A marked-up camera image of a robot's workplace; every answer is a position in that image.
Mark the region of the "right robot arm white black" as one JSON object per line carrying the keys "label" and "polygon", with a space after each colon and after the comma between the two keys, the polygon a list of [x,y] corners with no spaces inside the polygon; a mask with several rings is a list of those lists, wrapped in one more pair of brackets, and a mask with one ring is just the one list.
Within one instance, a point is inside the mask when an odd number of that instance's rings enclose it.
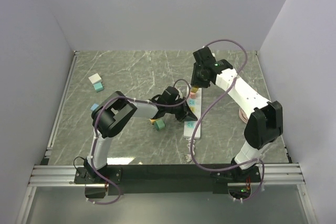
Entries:
{"label": "right robot arm white black", "polygon": [[230,169],[232,179],[241,182],[266,147],[283,134],[282,105],[260,95],[227,60],[216,60],[208,47],[193,52],[193,56],[191,86],[208,88],[213,83],[227,92],[247,116],[245,142],[233,158],[234,166]]}

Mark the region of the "teal charger plug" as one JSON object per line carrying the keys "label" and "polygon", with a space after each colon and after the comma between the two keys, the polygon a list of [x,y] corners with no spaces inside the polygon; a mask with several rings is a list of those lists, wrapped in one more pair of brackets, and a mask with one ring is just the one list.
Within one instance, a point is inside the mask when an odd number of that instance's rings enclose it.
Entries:
{"label": "teal charger plug", "polygon": [[96,92],[100,92],[104,89],[103,84],[101,82],[95,83],[93,87]]}

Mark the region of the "green adapter plug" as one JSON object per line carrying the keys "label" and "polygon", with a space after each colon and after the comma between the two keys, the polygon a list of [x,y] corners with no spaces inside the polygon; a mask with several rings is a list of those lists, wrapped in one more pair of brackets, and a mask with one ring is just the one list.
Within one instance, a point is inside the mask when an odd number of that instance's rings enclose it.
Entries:
{"label": "green adapter plug", "polygon": [[157,131],[160,131],[165,128],[165,123],[162,119],[155,120],[153,125]]}

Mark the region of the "pink adapter plug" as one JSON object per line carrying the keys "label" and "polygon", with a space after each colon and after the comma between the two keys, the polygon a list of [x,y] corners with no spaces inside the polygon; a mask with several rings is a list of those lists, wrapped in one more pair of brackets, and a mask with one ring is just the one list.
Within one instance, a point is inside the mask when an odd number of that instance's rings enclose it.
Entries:
{"label": "pink adapter plug", "polygon": [[197,94],[195,92],[190,93],[190,98],[191,99],[196,99],[196,97],[197,97]]}

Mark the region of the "white charger plug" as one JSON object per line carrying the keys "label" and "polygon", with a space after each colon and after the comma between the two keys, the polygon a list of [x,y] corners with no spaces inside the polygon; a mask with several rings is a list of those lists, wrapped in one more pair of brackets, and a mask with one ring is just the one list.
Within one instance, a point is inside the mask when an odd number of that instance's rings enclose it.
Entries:
{"label": "white charger plug", "polygon": [[102,78],[100,77],[100,75],[98,73],[95,73],[95,74],[89,76],[88,79],[92,84],[102,82]]}

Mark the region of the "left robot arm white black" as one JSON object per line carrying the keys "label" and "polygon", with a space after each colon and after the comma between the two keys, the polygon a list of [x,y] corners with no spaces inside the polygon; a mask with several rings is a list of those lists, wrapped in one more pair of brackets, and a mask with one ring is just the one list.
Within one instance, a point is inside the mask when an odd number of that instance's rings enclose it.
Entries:
{"label": "left robot arm white black", "polygon": [[197,121],[190,109],[187,98],[181,96],[175,87],[167,87],[162,94],[149,100],[127,98],[116,91],[102,102],[91,114],[93,140],[88,156],[83,160],[84,171],[79,176],[87,176],[93,183],[107,177],[107,158],[112,139],[127,125],[132,117],[157,120],[166,114],[173,114],[179,122]]}

